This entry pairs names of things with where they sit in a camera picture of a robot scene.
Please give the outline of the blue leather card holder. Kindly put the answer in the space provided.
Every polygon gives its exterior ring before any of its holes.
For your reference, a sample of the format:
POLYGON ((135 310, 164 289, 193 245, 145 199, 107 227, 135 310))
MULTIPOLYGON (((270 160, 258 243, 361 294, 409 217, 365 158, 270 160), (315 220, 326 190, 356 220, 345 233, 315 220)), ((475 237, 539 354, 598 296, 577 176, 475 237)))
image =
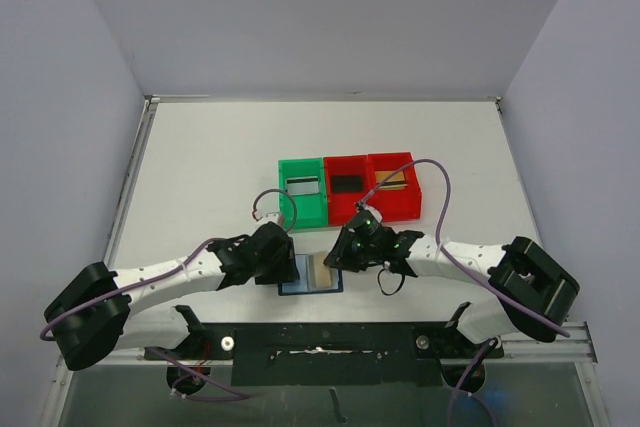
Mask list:
POLYGON ((299 278, 278 285, 279 296, 320 295, 342 293, 342 272, 324 264, 327 252, 297 254, 295 265, 299 278))

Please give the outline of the gold VIP card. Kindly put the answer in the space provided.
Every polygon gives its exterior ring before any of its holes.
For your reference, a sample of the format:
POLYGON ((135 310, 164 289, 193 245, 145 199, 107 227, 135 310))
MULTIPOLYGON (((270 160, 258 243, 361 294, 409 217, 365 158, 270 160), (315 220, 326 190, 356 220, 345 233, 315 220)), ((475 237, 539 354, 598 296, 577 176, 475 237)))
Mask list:
POLYGON ((392 175, 392 171, 375 171, 375 181, 380 190, 403 190, 408 184, 404 172, 392 175))

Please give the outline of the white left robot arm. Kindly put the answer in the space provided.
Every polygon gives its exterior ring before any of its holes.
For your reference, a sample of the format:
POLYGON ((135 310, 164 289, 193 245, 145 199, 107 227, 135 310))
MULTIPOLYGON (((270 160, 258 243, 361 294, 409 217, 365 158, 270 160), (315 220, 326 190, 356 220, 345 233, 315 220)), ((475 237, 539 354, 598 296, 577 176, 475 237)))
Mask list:
POLYGON ((181 298, 298 277, 293 238, 273 221, 260 222, 252 234, 210 238, 174 260, 136 269, 84 267, 45 309, 39 337, 58 346, 71 371, 132 348, 190 358, 202 349, 205 328, 181 298))

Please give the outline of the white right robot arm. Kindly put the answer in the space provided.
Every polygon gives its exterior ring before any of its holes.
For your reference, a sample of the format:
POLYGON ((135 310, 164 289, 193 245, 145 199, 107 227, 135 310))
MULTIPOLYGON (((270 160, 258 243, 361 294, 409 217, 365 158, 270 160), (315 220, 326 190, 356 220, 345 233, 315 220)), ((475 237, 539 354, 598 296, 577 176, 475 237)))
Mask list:
POLYGON ((342 226, 324 263, 355 273, 382 267, 404 278, 438 277, 486 289, 490 298, 462 302, 445 331, 446 346, 459 356, 516 332, 544 343, 567 337, 564 322, 580 291, 575 278, 527 237, 506 245, 443 242, 421 231, 396 232, 368 210, 342 226))

